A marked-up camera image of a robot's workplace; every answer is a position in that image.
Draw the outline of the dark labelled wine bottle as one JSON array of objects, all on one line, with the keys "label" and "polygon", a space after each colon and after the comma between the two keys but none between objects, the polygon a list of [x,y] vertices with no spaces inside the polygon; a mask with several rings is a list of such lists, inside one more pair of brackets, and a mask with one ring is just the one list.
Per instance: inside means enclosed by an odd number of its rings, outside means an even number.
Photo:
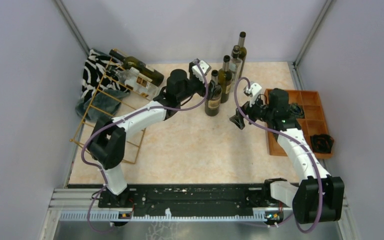
[{"label": "dark labelled wine bottle", "polygon": [[204,111],[210,116],[216,116],[220,111],[222,86],[219,84],[219,72],[211,71],[211,80],[209,82],[208,95],[204,103]]}]

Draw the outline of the dark green wine bottle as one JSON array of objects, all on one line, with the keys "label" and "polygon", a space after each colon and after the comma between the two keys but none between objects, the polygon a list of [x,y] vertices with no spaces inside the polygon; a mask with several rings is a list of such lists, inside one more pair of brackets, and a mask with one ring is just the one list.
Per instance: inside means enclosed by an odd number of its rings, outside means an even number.
[{"label": "dark green wine bottle", "polygon": [[136,57],[123,56],[116,49],[111,49],[109,55],[119,60],[124,69],[137,69],[141,74],[151,79],[153,85],[159,87],[163,83],[165,77],[161,72],[138,60]]}]

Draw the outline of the clear glass liquor bottle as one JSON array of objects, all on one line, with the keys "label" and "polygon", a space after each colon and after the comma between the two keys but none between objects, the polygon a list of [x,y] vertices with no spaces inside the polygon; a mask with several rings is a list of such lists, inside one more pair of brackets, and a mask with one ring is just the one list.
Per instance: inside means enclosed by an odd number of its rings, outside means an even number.
[{"label": "clear glass liquor bottle", "polygon": [[135,68],[121,70],[119,67],[111,66],[110,69],[106,71],[106,74],[125,88],[139,94],[147,100],[152,100],[160,92],[158,86],[151,83],[148,77],[141,74]]}]

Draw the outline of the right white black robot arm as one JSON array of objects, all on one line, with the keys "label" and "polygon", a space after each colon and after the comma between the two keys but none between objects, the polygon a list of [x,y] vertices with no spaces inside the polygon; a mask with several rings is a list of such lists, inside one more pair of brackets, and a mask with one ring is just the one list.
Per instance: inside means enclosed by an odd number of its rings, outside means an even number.
[{"label": "right white black robot arm", "polygon": [[266,181],[267,189],[261,199],[267,206],[282,202],[292,208],[299,224],[338,221],[342,215],[345,184],[339,176],[332,176],[317,160],[308,145],[303,129],[292,113],[287,91],[275,88],[268,93],[268,102],[262,98],[258,84],[243,90],[249,101],[236,108],[230,118],[239,129],[256,121],[267,124],[264,129],[286,153],[299,177],[298,185],[284,179]]}]

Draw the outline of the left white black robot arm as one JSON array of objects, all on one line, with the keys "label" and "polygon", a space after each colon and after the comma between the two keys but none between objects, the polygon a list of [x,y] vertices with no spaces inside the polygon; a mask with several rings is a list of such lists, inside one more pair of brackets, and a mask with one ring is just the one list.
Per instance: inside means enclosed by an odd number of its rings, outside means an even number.
[{"label": "left white black robot arm", "polygon": [[209,94],[206,79],[210,66],[192,66],[188,72],[175,69],[170,73],[166,86],[145,106],[123,116],[100,118],[85,144],[92,158],[99,163],[104,185],[111,192],[110,200],[118,207],[129,203],[130,193],[121,163],[125,156],[126,142],[147,127],[171,118],[183,111],[182,102],[195,94],[203,99]]}]

